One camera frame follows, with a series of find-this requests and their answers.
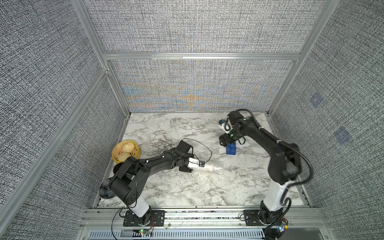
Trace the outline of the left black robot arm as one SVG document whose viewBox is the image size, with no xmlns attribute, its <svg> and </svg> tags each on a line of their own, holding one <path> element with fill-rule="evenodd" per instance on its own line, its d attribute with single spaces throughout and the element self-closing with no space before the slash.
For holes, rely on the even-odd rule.
<svg viewBox="0 0 384 240">
<path fill-rule="evenodd" d="M 128 157 L 110 178 L 108 190 L 117 196 L 133 213 L 140 225 L 147 225 L 152 208 L 142 197 L 143 189 L 150 176 L 178 167 L 181 172 L 192 172 L 188 167 L 193 158 L 193 146 L 181 140 L 175 148 L 149 159 Z"/>
</svg>

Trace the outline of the white ribbed ceramic vase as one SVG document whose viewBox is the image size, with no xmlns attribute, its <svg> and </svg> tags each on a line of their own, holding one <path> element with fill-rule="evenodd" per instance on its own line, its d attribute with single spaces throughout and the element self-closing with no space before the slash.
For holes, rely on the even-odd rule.
<svg viewBox="0 0 384 240">
<path fill-rule="evenodd" d="M 221 161 L 213 161 L 210 160 L 209 162 L 205 163 L 204 167 L 201 168 L 201 170 L 209 172 L 209 173 L 219 173 L 223 170 L 223 164 Z"/>
</svg>

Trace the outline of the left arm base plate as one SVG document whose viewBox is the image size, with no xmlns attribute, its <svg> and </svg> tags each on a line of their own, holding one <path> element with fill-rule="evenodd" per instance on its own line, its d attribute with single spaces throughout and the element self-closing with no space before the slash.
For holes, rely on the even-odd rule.
<svg viewBox="0 0 384 240">
<path fill-rule="evenodd" d="M 124 227 L 163 227 L 166 211 L 149 210 L 142 217 L 128 210 L 124 217 Z"/>
</svg>

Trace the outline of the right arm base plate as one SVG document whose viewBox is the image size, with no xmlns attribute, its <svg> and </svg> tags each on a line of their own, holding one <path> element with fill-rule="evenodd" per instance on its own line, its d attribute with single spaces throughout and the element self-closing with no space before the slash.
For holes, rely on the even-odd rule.
<svg viewBox="0 0 384 240">
<path fill-rule="evenodd" d="M 269 226 L 268 212 L 265 210 L 244 210 L 246 226 Z"/>
</svg>

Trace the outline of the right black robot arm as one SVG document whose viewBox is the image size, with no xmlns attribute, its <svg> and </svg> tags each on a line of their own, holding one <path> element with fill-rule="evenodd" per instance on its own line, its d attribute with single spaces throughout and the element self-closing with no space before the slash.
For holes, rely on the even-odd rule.
<svg viewBox="0 0 384 240">
<path fill-rule="evenodd" d="M 230 112 L 226 119 L 219 121 L 219 126 L 225 131 L 219 137 L 221 146 L 228 147 L 249 137 L 269 154 L 268 174 L 271 181 L 267 195 L 260 203 L 259 222 L 268 227 L 276 224 L 285 215 L 284 206 L 292 202 L 286 197 L 288 190 L 310 182 L 314 177 L 313 165 L 296 144 L 275 137 L 248 109 Z"/>
</svg>

